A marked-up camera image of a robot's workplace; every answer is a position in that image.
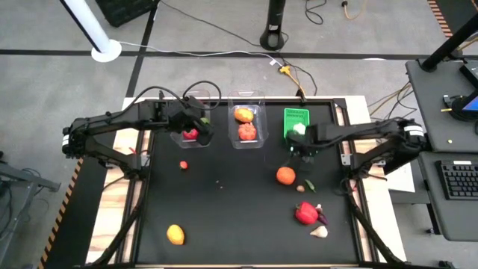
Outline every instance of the computer keyboard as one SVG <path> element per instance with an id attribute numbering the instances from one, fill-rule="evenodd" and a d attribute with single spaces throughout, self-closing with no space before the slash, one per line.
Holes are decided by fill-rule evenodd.
<path id="1" fill-rule="evenodd" d="M 447 200 L 478 200 L 478 163 L 437 161 Z"/>

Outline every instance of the orange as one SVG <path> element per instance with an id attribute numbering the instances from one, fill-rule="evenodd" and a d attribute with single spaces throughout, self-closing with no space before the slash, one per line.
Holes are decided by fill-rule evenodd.
<path id="1" fill-rule="evenodd" d="M 280 167 L 277 170 L 276 178 L 278 182 L 281 182 L 284 185 L 291 185 L 296 179 L 296 174 L 292 168 Z"/>

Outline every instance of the white pole base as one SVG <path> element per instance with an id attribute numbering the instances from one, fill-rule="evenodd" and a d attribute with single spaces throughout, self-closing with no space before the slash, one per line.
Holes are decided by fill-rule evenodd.
<path id="1" fill-rule="evenodd" d="M 106 53 L 98 52 L 95 50 L 95 48 L 93 48 L 91 50 L 91 57 L 93 57 L 93 59 L 99 63 L 107 63 L 118 58 L 122 50 L 121 44 L 116 40 L 110 40 L 109 46 L 110 48 Z"/>

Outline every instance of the green basket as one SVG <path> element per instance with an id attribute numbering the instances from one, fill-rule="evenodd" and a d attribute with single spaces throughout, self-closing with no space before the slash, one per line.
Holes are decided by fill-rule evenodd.
<path id="1" fill-rule="evenodd" d="M 288 131 L 294 128 L 297 123 L 305 126 L 310 124 L 307 109 L 285 108 L 284 109 L 284 138 Z"/>

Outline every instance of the grey carpet floor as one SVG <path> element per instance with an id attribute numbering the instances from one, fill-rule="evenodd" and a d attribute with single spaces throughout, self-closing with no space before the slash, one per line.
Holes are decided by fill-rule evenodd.
<path id="1" fill-rule="evenodd" d="M 96 3 L 93 13 L 111 38 L 140 43 L 148 15 L 119 28 L 103 19 Z M 265 26 L 267 0 L 169 0 L 181 8 L 233 31 L 254 43 Z M 350 1 L 356 13 L 360 1 Z M 283 52 L 427 54 L 445 41 L 426 0 L 370 0 L 366 13 L 354 22 L 345 20 L 339 1 L 318 9 L 323 25 L 313 25 L 303 13 L 304 1 L 287 1 L 283 31 L 290 39 Z M 262 51 L 243 41 L 203 25 L 161 5 L 149 45 L 179 51 Z M 59 1 L 0 3 L 0 49 L 89 50 L 91 45 L 69 18 Z M 125 50 L 137 51 L 134 46 Z M 476 48 L 471 46 L 469 53 Z M 65 183 L 57 193 L 43 191 L 29 211 L 31 219 L 19 230 L 8 262 L 18 268 L 36 265 L 63 199 L 75 162 L 60 152 L 61 129 L 76 117 L 102 114 L 121 108 L 135 58 L 119 58 L 98 64 L 90 57 L 0 55 L 0 149 L 14 167 L 31 167 L 56 182 Z M 365 95 L 369 103 L 400 89 L 407 81 L 405 61 L 290 59 L 308 70 L 317 82 L 317 95 Z M 201 79 L 217 82 L 225 94 L 232 90 L 261 90 L 266 95 L 290 96 L 297 87 L 280 75 L 268 59 L 255 58 L 146 58 L 135 93 L 156 84 L 177 93 Z M 299 79 L 308 94 L 313 85 L 307 75 Z M 383 118 L 393 102 L 374 114 Z M 413 95 L 404 105 L 417 107 Z M 398 107 L 393 115 L 408 113 Z M 410 115 L 421 123 L 419 111 Z M 434 265 L 449 259 L 473 268 L 478 245 L 451 243 L 441 236 L 425 235 L 429 218 L 422 206 L 395 206 L 406 255 L 412 262 Z"/>

